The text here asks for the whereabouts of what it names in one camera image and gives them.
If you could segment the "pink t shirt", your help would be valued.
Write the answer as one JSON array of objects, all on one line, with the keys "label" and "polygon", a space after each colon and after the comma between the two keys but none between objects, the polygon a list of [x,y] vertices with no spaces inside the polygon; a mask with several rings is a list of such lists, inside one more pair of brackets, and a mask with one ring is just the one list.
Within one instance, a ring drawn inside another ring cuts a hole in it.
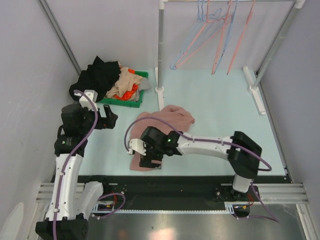
[{"label": "pink t shirt", "polygon": [[[167,105],[160,111],[142,112],[137,119],[141,119],[143,117],[153,117],[161,119],[181,132],[188,132],[191,125],[196,121],[190,112],[185,110],[183,107],[176,105]],[[143,131],[148,126],[155,127],[166,135],[168,135],[170,131],[172,131],[172,129],[163,122],[148,118],[141,120],[133,125],[130,131],[129,139],[131,140],[140,138]]]}]

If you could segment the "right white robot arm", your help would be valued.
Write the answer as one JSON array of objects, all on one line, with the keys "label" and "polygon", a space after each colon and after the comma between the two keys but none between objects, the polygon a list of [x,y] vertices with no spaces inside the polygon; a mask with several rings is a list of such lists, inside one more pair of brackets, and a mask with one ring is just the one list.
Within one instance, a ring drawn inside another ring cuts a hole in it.
[{"label": "right white robot arm", "polygon": [[165,134],[149,126],[136,142],[139,165],[144,168],[159,168],[160,165],[152,161],[161,161],[165,155],[201,155],[228,161],[234,171],[230,194],[237,201],[248,196],[251,182],[259,171],[262,153],[262,148],[241,131],[227,137],[200,138],[175,130]]}]

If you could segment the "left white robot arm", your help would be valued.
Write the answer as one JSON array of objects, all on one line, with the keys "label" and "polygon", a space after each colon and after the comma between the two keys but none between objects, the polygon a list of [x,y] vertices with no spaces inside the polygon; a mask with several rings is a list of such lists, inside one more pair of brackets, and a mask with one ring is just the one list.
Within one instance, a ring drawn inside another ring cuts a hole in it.
[{"label": "left white robot arm", "polygon": [[55,179],[48,211],[38,221],[35,232],[44,240],[85,240],[89,217],[98,199],[110,196],[111,188],[104,180],[87,182],[76,196],[78,176],[88,137],[93,130],[113,129],[118,116],[108,104],[103,105],[105,116],[79,103],[62,108],[62,125],[54,143]]}]

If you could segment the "pink hanger left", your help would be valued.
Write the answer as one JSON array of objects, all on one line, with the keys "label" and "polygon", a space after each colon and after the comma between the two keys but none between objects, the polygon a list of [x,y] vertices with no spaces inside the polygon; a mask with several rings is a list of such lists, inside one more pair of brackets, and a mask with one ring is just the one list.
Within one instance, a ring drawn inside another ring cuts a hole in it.
[{"label": "pink hanger left", "polygon": [[215,73],[225,49],[229,44],[230,32],[238,7],[238,1],[227,2],[227,9],[218,8],[210,12],[210,1],[199,0],[197,2],[196,22],[191,27],[185,38],[179,53],[170,64],[170,69],[176,70],[186,63],[195,53],[204,47],[211,39],[219,35],[220,40],[213,60],[212,73]]}]

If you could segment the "pink hanger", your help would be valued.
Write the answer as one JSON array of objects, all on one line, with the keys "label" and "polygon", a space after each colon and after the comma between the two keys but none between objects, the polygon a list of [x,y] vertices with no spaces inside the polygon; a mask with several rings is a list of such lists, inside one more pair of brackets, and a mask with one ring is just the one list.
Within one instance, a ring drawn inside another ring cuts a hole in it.
[{"label": "pink hanger", "polygon": [[233,67],[233,65],[234,65],[234,62],[235,62],[235,60],[236,60],[236,57],[237,57],[237,54],[238,54],[238,52],[239,52],[241,43],[242,43],[243,38],[244,38],[244,36],[245,36],[245,33],[246,33],[246,31],[247,31],[248,25],[249,25],[249,23],[250,23],[250,21],[251,21],[255,4],[256,4],[256,0],[253,0],[253,1],[252,1],[251,8],[250,8],[250,11],[249,11],[249,13],[248,13],[248,16],[247,16],[247,19],[246,19],[246,22],[245,22],[245,25],[244,25],[243,30],[242,30],[242,32],[241,32],[241,35],[240,35],[240,37],[239,37],[239,39],[238,39],[238,42],[237,42],[236,47],[235,47],[235,50],[234,50],[234,52],[233,52],[233,55],[232,55],[230,64],[229,64],[229,66],[228,66],[227,73],[226,73],[227,75],[228,75],[228,74],[230,73],[230,71],[232,70],[232,67]]},{"label": "pink hanger", "polygon": [[197,2],[196,22],[191,27],[185,38],[179,53],[170,64],[170,69],[176,70],[186,63],[195,53],[204,47],[211,39],[219,35],[220,40],[213,60],[212,73],[215,73],[225,49],[229,44],[230,32],[238,7],[238,1],[227,2],[227,9],[218,8],[210,12],[210,1],[199,0]]},{"label": "pink hanger", "polygon": [[214,58],[214,62],[213,62],[213,66],[212,66],[212,70],[211,70],[211,75],[213,75],[216,71],[217,65],[218,65],[218,60],[219,60],[219,56],[222,50],[222,46],[223,46],[223,40],[224,40],[224,32],[225,32],[225,28],[227,25],[227,21],[230,15],[230,8],[232,6],[232,0],[229,0],[228,3],[228,8],[227,8],[227,12],[223,18],[223,25],[221,27],[221,33],[220,33],[220,38],[219,38],[219,42],[218,42],[218,46],[217,46],[217,50],[216,50],[216,54],[215,54],[215,58]]}]

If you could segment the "blue hanger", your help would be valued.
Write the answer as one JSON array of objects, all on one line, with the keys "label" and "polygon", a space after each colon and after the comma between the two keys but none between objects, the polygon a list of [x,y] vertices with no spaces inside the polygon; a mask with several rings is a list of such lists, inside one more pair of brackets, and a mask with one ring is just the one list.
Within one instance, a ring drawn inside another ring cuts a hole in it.
[{"label": "blue hanger", "polygon": [[223,25],[224,17],[221,7],[213,8],[208,0],[199,0],[197,2],[196,22],[190,28],[169,68],[177,70],[193,57],[207,41],[218,33]]},{"label": "blue hanger", "polygon": [[235,18],[235,14],[237,12],[237,7],[238,7],[238,0],[236,0],[236,3],[235,3],[235,7],[234,7],[234,10],[233,10],[233,13],[231,14],[231,17],[230,17],[230,22],[229,22],[229,28],[228,28],[228,31],[227,31],[227,34],[226,34],[226,37],[225,37],[225,41],[224,41],[224,45],[223,45],[223,49],[222,49],[222,53],[221,53],[221,56],[216,64],[216,68],[214,70],[214,74],[216,73],[216,70],[219,68],[219,65],[225,55],[225,52],[226,52],[226,49],[228,47],[228,44],[229,44],[229,41],[230,41],[230,37],[231,37],[231,32],[232,32],[232,28],[233,28],[233,23],[234,23],[234,18]]}]

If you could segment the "blue hanger right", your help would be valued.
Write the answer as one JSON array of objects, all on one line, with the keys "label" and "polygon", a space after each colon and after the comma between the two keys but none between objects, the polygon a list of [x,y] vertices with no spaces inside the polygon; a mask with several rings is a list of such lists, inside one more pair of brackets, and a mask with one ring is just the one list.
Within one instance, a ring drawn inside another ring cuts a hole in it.
[{"label": "blue hanger right", "polygon": [[230,41],[230,37],[231,37],[231,32],[232,32],[232,28],[233,28],[233,23],[234,23],[234,18],[235,18],[235,14],[237,12],[237,7],[238,7],[238,0],[236,0],[236,3],[235,3],[235,7],[234,7],[234,10],[233,10],[233,13],[231,14],[231,17],[230,17],[230,22],[229,22],[229,28],[228,28],[228,31],[227,31],[227,34],[226,34],[226,37],[225,37],[225,41],[224,41],[224,45],[223,45],[223,49],[222,49],[222,53],[221,53],[221,56],[216,64],[216,68],[214,70],[214,74],[216,73],[216,70],[219,68],[219,65],[225,55],[225,52],[226,52],[226,49],[228,47],[228,44],[229,44],[229,41]]}]

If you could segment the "pink hanger right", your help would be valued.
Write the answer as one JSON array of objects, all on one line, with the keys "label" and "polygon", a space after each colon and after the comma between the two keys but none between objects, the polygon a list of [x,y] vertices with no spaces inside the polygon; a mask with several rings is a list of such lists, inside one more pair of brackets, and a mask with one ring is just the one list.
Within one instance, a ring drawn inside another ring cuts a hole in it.
[{"label": "pink hanger right", "polygon": [[250,23],[250,21],[251,21],[255,4],[256,4],[256,0],[253,0],[253,1],[252,1],[251,8],[250,8],[250,11],[249,11],[249,13],[248,13],[248,16],[247,16],[247,19],[246,19],[246,22],[245,22],[245,25],[244,25],[243,30],[242,30],[242,32],[241,32],[241,35],[240,35],[240,37],[239,37],[239,39],[238,39],[238,42],[237,42],[236,47],[235,47],[235,50],[234,50],[234,52],[233,52],[233,55],[232,55],[230,64],[229,64],[229,66],[228,66],[227,73],[226,73],[227,75],[228,75],[228,74],[230,73],[230,71],[232,70],[232,67],[233,67],[233,65],[234,65],[234,62],[235,62],[235,60],[236,60],[236,57],[237,57],[237,54],[238,54],[238,52],[239,52],[241,43],[242,43],[243,38],[244,38],[244,36],[245,36],[245,33],[246,33],[246,31],[247,31],[248,25],[249,25],[249,23]]}]

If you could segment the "green plastic bin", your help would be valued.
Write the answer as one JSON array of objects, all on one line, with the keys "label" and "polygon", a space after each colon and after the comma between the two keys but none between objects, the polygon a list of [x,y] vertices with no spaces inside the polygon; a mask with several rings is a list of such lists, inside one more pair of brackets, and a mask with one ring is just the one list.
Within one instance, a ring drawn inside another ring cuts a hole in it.
[{"label": "green plastic bin", "polygon": [[131,98],[126,99],[125,97],[128,97],[129,95],[126,93],[124,97],[122,98],[107,98],[104,97],[101,101],[98,103],[101,104],[109,104],[109,105],[117,105],[117,106],[124,106],[124,107],[130,107],[130,108],[139,108],[143,102],[144,93],[146,90],[150,88],[149,86],[149,73],[147,71],[139,71],[129,68],[128,72],[137,76],[141,76],[142,80],[145,82],[146,87],[144,87],[143,84],[139,84],[138,88],[135,92],[132,90],[130,93],[132,93]]}]

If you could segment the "orange garment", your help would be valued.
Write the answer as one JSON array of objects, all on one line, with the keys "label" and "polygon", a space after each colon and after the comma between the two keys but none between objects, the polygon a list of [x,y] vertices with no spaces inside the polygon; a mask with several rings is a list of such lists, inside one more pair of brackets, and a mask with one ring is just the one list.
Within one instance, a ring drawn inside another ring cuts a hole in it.
[{"label": "orange garment", "polygon": [[134,84],[132,87],[132,90],[127,91],[123,97],[118,97],[117,95],[114,96],[115,99],[117,100],[122,100],[122,101],[129,101],[137,92],[138,90],[138,85]]}]

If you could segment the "beige garment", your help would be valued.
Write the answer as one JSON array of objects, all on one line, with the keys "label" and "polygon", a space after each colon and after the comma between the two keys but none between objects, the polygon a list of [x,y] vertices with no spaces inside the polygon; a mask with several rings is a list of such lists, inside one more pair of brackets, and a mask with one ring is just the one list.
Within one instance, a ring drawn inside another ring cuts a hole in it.
[{"label": "beige garment", "polygon": [[131,91],[134,84],[137,86],[142,81],[142,76],[129,72],[128,67],[120,69],[119,79],[114,86],[105,94],[106,98],[113,98],[115,95],[123,97],[127,91]]}]

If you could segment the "black garment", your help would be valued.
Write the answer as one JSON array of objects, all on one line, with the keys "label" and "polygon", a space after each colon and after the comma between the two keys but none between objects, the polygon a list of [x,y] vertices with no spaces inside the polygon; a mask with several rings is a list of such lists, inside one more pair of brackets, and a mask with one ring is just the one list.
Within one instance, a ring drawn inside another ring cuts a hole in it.
[{"label": "black garment", "polygon": [[94,90],[97,93],[96,102],[99,102],[119,80],[120,73],[118,61],[104,62],[96,56],[93,63],[81,71],[78,81],[70,86],[69,94],[74,101],[78,101],[79,97],[74,94],[74,90],[83,93],[85,90]]}]

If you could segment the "grey garment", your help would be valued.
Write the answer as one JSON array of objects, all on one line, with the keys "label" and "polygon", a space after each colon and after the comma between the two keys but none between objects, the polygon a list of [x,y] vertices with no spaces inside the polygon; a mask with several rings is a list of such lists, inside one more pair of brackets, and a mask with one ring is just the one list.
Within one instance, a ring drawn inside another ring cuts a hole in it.
[{"label": "grey garment", "polygon": [[143,77],[141,79],[140,84],[138,85],[138,89],[136,91],[135,97],[133,99],[134,102],[138,102],[140,100],[140,97],[142,95],[142,91],[149,90],[151,88],[151,84],[149,80],[146,77]]}]

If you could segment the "white clothes rack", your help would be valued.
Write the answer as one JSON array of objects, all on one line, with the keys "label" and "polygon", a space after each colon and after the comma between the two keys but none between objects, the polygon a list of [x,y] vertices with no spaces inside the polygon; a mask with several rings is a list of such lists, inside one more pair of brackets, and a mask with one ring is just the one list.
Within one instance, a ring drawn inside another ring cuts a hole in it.
[{"label": "white clothes rack", "polygon": [[[276,37],[274,38],[272,45],[270,46],[264,60],[262,61],[261,66],[259,67],[255,77],[253,77],[249,71],[247,66],[242,68],[242,72],[244,73],[246,83],[247,83],[247,91],[251,94],[253,101],[255,103],[258,114],[263,116],[267,114],[267,110],[263,103],[260,89],[258,85],[260,84],[262,77],[264,76],[268,66],[270,65],[272,59],[274,58],[278,48],[283,42],[290,26],[293,23],[297,13],[303,7],[305,0],[295,0],[292,5],[290,11],[288,12],[286,18],[284,19],[281,27],[278,30]],[[154,69],[155,78],[156,78],[156,88],[158,96],[158,105],[160,109],[164,107],[164,91],[163,80],[164,76],[162,73],[163,70],[163,38],[164,38],[164,14],[165,14],[165,3],[166,0],[158,1],[158,54],[157,54],[157,67]]]}]

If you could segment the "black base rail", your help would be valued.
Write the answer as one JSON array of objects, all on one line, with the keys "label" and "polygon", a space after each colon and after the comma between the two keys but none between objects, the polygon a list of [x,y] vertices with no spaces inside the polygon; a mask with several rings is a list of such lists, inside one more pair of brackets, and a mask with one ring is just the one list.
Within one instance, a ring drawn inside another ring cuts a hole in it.
[{"label": "black base rail", "polygon": [[227,176],[80,175],[78,184],[100,182],[104,200],[125,211],[216,211],[226,202],[258,202],[252,189],[237,193]]}]

